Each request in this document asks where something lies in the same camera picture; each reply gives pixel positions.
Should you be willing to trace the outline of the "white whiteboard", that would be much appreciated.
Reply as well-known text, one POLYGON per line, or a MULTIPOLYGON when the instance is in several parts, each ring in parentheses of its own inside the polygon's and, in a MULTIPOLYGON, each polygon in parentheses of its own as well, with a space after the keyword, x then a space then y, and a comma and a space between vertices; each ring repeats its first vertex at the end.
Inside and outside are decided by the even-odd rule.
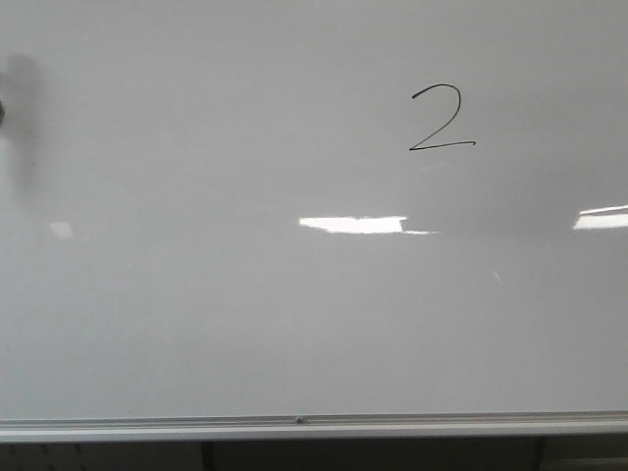
POLYGON ((623 1, 5 1, 5 443, 623 433, 623 1))

